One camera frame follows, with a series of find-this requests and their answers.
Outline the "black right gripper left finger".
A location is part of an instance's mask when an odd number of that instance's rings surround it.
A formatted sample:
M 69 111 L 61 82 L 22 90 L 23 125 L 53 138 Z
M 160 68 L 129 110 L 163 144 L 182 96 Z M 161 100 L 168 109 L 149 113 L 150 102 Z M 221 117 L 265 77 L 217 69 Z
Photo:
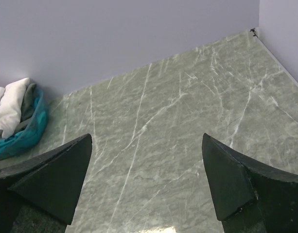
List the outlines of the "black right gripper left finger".
M 63 233 L 72 223 L 92 154 L 90 134 L 0 168 L 0 233 Z

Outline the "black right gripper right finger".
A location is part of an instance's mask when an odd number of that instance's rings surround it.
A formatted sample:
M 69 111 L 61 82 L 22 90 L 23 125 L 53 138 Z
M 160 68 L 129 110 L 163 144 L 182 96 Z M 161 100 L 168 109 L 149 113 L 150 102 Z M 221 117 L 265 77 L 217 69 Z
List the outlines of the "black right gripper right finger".
M 298 175 L 203 135 L 210 193 L 226 233 L 298 233 Z

